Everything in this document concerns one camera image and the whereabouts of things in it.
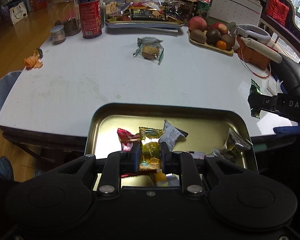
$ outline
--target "kiwi fruit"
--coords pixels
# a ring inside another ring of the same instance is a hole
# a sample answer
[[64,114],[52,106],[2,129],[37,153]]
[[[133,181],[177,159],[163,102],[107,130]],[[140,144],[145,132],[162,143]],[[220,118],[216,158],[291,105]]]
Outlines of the kiwi fruit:
[[205,43],[207,40],[206,35],[200,30],[192,30],[190,32],[190,39],[199,43]]
[[221,40],[221,34],[217,29],[208,30],[206,33],[207,43],[215,46],[217,41]]
[[232,47],[234,46],[234,39],[229,34],[223,34],[221,36],[221,40],[227,44],[226,50],[231,50]]

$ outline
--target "apple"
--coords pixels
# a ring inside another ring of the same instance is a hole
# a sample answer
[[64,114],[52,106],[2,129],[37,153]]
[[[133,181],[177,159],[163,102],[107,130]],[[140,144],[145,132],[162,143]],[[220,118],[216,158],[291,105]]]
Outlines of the apple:
[[228,34],[228,28],[223,23],[214,23],[210,29],[217,29],[221,35]]
[[201,18],[200,16],[192,17],[188,21],[189,31],[200,30],[204,32],[206,28],[207,28],[207,22],[205,21],[205,19]]

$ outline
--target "small orange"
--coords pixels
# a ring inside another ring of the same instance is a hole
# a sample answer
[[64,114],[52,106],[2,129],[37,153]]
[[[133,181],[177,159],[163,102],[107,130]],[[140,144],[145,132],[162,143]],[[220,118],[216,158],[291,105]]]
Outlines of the small orange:
[[216,44],[216,47],[218,49],[225,50],[227,48],[227,44],[224,41],[218,41],[217,44]]

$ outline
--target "green candy wrapper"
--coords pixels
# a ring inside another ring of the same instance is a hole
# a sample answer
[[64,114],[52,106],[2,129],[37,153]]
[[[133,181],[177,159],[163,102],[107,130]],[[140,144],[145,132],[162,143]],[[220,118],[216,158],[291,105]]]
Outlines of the green candy wrapper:
[[[251,86],[250,86],[250,95],[251,94],[262,95],[259,85],[253,79],[251,79]],[[261,109],[251,108],[250,111],[252,117],[256,117],[260,119]]]

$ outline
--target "metal tin tray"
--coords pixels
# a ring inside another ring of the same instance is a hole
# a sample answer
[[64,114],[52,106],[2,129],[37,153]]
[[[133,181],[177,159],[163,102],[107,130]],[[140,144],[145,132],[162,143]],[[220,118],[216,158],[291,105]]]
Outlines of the metal tin tray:
[[[164,119],[189,135],[179,139],[174,151],[210,153],[221,149],[227,139],[229,127],[250,140],[243,119],[234,112],[215,109],[156,106],[134,104],[107,104],[93,115],[85,154],[94,154],[97,159],[120,151],[117,129],[139,133],[139,127],[162,129]],[[258,171],[253,149],[241,154],[237,164],[251,171]]]
[[140,28],[140,27],[152,27],[152,28],[170,28],[179,29],[184,23],[174,22],[159,22],[159,21],[115,21],[111,22],[105,20],[105,26],[108,28]]

